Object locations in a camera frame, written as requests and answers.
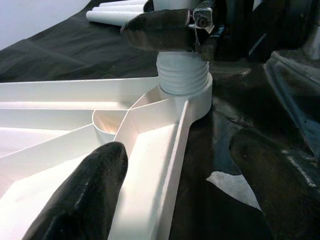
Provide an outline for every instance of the white threaded fitting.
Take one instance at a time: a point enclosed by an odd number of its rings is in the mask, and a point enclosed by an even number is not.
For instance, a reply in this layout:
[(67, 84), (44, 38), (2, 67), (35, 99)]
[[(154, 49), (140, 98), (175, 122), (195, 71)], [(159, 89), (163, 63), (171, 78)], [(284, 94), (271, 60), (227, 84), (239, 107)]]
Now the white threaded fitting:
[(168, 94), (192, 95), (208, 83), (209, 63), (194, 52), (159, 52), (156, 66)]

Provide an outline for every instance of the white plastic tube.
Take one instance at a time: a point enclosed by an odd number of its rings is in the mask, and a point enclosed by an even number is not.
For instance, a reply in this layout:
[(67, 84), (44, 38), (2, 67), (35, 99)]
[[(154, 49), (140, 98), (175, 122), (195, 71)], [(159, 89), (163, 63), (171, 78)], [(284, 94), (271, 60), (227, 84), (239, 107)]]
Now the white plastic tube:
[(122, 6), (97, 6), (92, 11), (98, 12), (139, 12), (143, 13), (144, 4), (139, 5), (122, 5)]
[[(156, 11), (194, 8), (199, 0), (153, 0)], [(208, 82), (209, 64), (194, 52), (160, 52), (156, 66), (161, 88), (173, 95), (193, 95)]]
[(123, 26), (141, 13), (137, 11), (88, 11), (86, 19), (96, 23)]
[(124, 5), (140, 5), (146, 4), (148, 0), (127, 0), (127, 1), (112, 1), (100, 3), (100, 7), (110, 7), (110, 6), (124, 6)]

